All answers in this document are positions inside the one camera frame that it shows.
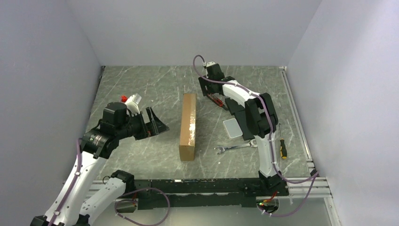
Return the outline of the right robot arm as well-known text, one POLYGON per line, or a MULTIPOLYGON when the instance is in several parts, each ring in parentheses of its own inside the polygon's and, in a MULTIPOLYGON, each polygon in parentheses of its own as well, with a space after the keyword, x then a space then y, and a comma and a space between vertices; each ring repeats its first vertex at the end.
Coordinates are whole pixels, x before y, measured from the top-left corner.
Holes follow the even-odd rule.
POLYGON ((246 124, 258 145, 260 160, 259 189, 264 195, 271 195, 278 188, 278 164, 275 152, 276 124, 266 106, 266 95, 253 92, 232 77, 225 77, 220 65, 215 62, 203 62, 206 74, 201 74, 196 67, 201 87, 205 93, 221 94, 245 108, 246 124))

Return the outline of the brown cardboard express box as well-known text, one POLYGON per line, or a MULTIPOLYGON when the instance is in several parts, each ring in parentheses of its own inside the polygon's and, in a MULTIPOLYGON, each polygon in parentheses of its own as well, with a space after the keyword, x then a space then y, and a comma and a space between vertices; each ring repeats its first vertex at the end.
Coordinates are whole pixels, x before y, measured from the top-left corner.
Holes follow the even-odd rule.
POLYGON ((197 95, 185 93, 180 128, 179 155, 181 161, 194 161, 196 137, 196 104, 197 95))

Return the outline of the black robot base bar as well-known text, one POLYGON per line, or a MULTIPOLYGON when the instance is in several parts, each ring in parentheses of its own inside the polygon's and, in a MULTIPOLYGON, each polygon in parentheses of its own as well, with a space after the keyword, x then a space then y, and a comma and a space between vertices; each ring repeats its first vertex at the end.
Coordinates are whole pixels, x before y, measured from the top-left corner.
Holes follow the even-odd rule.
POLYGON ((287 183, 280 179, 136 179, 127 185, 126 198, 137 198, 139 210, 167 207, 241 206, 272 196, 288 196, 287 183))

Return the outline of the red utility knife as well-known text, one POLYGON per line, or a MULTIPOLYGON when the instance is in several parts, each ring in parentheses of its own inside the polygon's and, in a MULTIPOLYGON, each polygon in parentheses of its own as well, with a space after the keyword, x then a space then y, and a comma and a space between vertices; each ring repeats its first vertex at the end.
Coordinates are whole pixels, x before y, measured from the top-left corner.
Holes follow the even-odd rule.
POLYGON ((213 94, 207 94, 207 98, 210 99, 217 106, 223 108, 224 110, 226 110, 226 111, 229 110, 227 108, 227 106, 223 103, 223 101, 221 99, 217 98, 216 96, 214 96, 213 94))

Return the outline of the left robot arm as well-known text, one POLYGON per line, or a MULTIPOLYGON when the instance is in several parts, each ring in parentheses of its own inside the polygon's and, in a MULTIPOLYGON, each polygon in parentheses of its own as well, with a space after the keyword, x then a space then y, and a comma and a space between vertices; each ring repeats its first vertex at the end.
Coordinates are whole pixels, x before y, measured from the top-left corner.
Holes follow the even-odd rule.
POLYGON ((44 215, 33 218, 32 226, 91 226, 115 199, 134 194, 134 175, 118 170, 104 187, 87 198, 100 169, 120 140, 141 140, 169 131, 152 108, 146 108, 149 122, 144 122, 142 113, 133 113, 131 108, 122 102, 111 102, 104 108, 98 124, 77 141, 76 161, 58 197, 44 215))

